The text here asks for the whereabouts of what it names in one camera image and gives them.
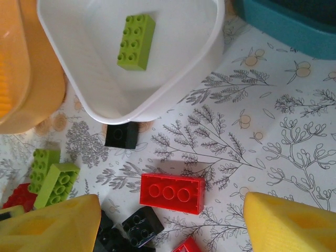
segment orange plastic container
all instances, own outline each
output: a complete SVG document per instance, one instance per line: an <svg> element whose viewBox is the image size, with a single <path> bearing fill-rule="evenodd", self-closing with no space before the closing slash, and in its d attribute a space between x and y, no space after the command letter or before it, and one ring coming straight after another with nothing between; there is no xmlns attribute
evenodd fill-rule
<svg viewBox="0 0 336 252"><path fill-rule="evenodd" d="M0 134L33 128L59 108L65 94L63 70L36 5L0 0Z"/></svg>

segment table surface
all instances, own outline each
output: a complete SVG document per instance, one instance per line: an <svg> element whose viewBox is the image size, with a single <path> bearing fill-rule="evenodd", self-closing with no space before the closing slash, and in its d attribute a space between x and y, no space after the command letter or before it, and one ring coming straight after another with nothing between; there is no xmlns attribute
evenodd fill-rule
<svg viewBox="0 0 336 252"><path fill-rule="evenodd" d="M303 55L232 15L223 31L221 66L142 123L135 150L104 147L106 125L87 115L70 85L49 119L0 136L2 203L28 181L34 149L55 148L81 168L70 197L97 194L117 223L141 207L142 173L205 178L200 215L155 209L165 227L156 251L188 235L202 251L252 251L243 220L249 191L336 211L336 61Z"/></svg>

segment white surface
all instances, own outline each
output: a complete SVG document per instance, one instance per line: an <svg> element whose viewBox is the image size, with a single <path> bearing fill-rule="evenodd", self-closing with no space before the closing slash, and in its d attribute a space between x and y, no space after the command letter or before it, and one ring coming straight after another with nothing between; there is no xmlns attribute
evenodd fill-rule
<svg viewBox="0 0 336 252"><path fill-rule="evenodd" d="M86 111L106 124L150 121L196 87L222 58L224 0L43 0L42 26ZM124 20L156 22L147 70L117 65Z"/></svg>

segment blue container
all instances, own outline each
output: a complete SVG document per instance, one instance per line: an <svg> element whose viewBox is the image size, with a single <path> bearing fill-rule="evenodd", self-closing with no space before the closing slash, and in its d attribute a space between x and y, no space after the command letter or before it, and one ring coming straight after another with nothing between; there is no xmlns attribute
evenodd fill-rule
<svg viewBox="0 0 336 252"><path fill-rule="evenodd" d="M336 0L233 0L243 20L318 59L336 60Z"/></svg>

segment red lego brick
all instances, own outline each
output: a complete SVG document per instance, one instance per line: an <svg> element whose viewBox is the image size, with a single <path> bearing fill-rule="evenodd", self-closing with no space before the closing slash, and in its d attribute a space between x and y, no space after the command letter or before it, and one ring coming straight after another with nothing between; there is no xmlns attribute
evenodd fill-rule
<svg viewBox="0 0 336 252"><path fill-rule="evenodd" d="M196 242L192 237L189 237L184 243L180 244L173 252L201 252Z"/></svg>
<svg viewBox="0 0 336 252"><path fill-rule="evenodd" d="M33 209L33 205L37 194L28 191L29 183L19 185L8 198L7 202L3 205L2 209L12 206L22 205L25 212Z"/></svg>
<svg viewBox="0 0 336 252"><path fill-rule="evenodd" d="M204 208L204 190L201 177L145 173L141 175L140 204L199 214Z"/></svg>

